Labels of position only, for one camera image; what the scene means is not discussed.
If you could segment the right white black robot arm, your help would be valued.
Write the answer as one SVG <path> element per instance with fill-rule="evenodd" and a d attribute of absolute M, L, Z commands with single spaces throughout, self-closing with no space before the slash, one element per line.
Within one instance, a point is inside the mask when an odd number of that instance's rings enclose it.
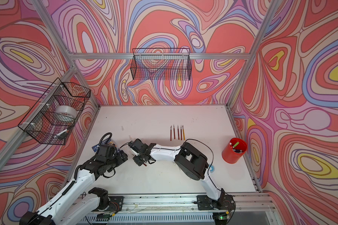
<path fill-rule="evenodd" d="M 207 157 L 188 142 L 180 146 L 169 147 L 156 143 L 147 145 L 140 139 L 129 142 L 134 153 L 133 160 L 138 165 L 153 164 L 157 161 L 174 162 L 189 178 L 200 181 L 214 208 L 223 206 L 225 191 L 219 188 L 209 174 L 211 166 Z"/>

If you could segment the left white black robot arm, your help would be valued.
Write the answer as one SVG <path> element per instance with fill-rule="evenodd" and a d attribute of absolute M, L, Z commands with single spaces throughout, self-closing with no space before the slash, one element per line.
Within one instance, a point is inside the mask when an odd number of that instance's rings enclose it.
<path fill-rule="evenodd" d="M 26 212 L 19 224 L 74 225 L 93 210 L 106 210 L 110 199 L 107 190 L 102 188 L 93 188 L 80 204 L 71 206 L 98 178 L 107 178 L 105 172 L 115 171 L 127 160 L 128 155 L 114 144 L 100 145 L 93 157 L 76 167 L 73 178 L 59 193 L 37 211 Z"/>

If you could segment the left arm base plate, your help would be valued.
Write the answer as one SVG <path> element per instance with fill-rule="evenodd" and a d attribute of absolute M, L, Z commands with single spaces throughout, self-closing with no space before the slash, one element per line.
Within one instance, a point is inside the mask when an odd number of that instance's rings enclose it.
<path fill-rule="evenodd" d="M 124 196 L 109 196 L 108 200 L 100 203 L 99 206 L 92 210 L 92 212 L 115 212 L 118 213 L 122 210 L 124 203 Z"/>

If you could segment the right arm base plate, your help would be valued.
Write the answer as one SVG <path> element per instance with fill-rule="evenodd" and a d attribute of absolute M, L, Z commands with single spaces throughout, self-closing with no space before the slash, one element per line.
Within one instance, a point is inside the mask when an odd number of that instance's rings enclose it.
<path fill-rule="evenodd" d="M 235 201 L 232 196 L 224 195 L 220 201 L 210 199 L 206 195 L 197 196 L 196 201 L 193 202 L 197 205 L 199 211 L 209 210 L 226 210 L 232 211 L 236 208 Z"/>

